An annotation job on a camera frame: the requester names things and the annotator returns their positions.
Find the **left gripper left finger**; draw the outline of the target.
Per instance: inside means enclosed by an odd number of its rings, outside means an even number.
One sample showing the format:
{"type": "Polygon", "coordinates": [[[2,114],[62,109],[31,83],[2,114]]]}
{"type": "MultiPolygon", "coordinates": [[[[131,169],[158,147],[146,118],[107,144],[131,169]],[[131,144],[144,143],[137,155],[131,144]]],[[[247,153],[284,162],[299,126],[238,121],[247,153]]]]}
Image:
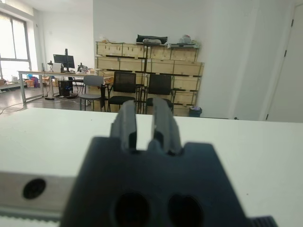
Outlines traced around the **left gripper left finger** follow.
{"type": "Polygon", "coordinates": [[[122,150],[136,150],[137,124],[134,101],[126,101],[121,106],[111,124],[111,137],[120,139],[122,150]]]}

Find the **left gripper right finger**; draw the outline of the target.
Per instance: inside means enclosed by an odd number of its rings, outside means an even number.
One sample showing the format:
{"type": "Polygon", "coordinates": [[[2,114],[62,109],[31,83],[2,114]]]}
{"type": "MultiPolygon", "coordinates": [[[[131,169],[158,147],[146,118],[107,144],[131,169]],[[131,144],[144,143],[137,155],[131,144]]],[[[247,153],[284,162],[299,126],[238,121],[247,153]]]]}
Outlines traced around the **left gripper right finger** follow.
{"type": "Polygon", "coordinates": [[[181,155],[182,151],[178,125],[166,101],[154,98],[152,140],[148,145],[148,155],[181,155]]]}

